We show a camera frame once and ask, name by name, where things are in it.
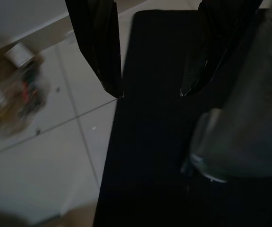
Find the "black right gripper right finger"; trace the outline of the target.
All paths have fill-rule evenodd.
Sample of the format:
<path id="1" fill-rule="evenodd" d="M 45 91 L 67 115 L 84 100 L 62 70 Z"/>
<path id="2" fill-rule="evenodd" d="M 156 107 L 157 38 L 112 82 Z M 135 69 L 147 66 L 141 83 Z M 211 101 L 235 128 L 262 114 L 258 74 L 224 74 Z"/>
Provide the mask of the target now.
<path id="1" fill-rule="evenodd" d="M 190 38 L 180 96 L 203 89 L 227 61 L 255 17 L 260 0 L 203 0 Z"/>

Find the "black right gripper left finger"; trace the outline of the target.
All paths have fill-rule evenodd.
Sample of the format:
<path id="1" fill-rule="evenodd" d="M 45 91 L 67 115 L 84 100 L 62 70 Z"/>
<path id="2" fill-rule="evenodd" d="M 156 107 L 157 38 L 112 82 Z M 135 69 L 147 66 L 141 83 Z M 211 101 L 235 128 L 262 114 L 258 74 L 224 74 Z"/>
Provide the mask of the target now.
<path id="1" fill-rule="evenodd" d="M 119 20 L 113 0 L 67 0 L 78 47 L 104 90 L 123 97 Z"/>

